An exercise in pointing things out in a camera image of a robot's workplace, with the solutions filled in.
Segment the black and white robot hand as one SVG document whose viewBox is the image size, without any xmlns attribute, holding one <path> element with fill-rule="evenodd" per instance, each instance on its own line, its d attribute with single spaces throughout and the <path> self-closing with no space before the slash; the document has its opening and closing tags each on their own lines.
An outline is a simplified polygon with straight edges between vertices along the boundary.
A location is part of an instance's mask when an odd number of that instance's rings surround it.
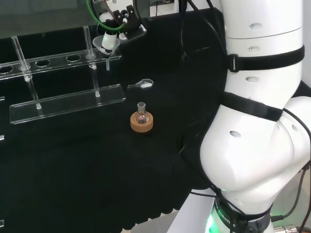
<svg viewBox="0 0 311 233">
<path fill-rule="evenodd" d="M 97 23 L 93 45 L 106 57 L 117 47 L 143 36 L 147 29 L 135 0 L 88 0 L 89 13 Z"/>
</svg>

